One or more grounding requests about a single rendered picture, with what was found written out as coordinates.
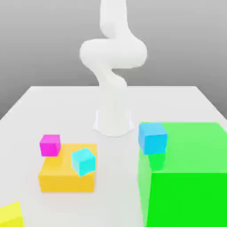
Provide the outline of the small blue cube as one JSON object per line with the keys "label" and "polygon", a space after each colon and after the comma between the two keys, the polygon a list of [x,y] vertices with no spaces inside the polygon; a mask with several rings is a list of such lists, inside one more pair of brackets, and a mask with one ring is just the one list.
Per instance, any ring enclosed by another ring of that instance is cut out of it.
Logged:
{"label": "small blue cube", "polygon": [[145,155],[166,152],[168,133],[159,122],[142,122],[139,124],[138,143]]}

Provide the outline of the large orange box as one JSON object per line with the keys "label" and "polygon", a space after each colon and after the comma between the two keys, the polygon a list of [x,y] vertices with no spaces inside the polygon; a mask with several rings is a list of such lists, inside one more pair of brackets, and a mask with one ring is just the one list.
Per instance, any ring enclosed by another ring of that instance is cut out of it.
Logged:
{"label": "large orange box", "polygon": [[39,172],[42,192],[94,192],[96,173],[80,177],[71,164],[71,153],[88,148],[97,154],[96,144],[62,144],[57,157],[46,157]]}

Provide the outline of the small yellow cube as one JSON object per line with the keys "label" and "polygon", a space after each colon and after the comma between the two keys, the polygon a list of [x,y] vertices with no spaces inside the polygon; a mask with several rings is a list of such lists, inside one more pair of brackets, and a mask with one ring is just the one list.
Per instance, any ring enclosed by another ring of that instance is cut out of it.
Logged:
{"label": "small yellow cube", "polygon": [[0,207],[0,227],[24,227],[19,202]]}

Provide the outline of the large green box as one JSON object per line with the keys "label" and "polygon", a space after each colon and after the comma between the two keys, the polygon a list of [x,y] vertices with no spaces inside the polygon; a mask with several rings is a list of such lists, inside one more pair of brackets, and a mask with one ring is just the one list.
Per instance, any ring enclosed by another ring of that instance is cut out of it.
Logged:
{"label": "large green box", "polygon": [[162,122],[166,152],[143,154],[143,227],[227,227],[227,132],[217,122]]}

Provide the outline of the small cyan cube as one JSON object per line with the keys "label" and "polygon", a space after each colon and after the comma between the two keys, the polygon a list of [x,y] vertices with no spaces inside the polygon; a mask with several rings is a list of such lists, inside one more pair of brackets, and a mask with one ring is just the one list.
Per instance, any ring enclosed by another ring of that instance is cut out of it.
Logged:
{"label": "small cyan cube", "polygon": [[72,152],[71,163],[80,177],[96,170],[96,156],[88,148]]}

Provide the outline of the small magenta cube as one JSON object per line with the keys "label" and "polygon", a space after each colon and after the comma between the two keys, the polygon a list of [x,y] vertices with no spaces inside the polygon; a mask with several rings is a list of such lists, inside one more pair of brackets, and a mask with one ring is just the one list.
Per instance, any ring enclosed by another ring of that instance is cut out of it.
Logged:
{"label": "small magenta cube", "polygon": [[44,134],[40,143],[41,156],[57,157],[61,149],[59,134]]}

